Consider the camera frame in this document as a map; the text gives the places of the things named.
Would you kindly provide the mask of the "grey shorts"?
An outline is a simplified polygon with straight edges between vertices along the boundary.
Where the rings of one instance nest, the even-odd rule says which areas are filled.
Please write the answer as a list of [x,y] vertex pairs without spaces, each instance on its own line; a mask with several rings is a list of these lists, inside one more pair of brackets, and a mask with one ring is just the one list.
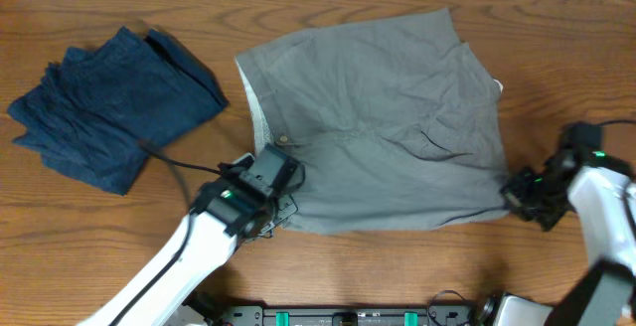
[[502,87],[447,9],[298,31],[236,56],[255,127],[299,160],[297,232],[506,215]]

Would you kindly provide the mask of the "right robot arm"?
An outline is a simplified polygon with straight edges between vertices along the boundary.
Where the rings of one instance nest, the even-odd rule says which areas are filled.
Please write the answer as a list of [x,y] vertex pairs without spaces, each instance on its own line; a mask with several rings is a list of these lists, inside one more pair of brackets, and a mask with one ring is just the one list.
[[635,293],[635,182],[630,166],[602,151],[567,148],[536,174],[527,169],[501,190],[511,212],[545,231],[578,215],[589,269],[555,306],[501,299],[494,325],[613,325]]

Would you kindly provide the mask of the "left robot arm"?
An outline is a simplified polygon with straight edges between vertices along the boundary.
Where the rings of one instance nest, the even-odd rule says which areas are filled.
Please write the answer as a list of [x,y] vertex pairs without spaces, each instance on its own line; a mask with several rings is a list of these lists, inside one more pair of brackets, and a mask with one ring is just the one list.
[[275,223],[281,200],[305,180],[305,168],[236,165],[204,184],[160,251],[83,325],[163,325],[238,246]]

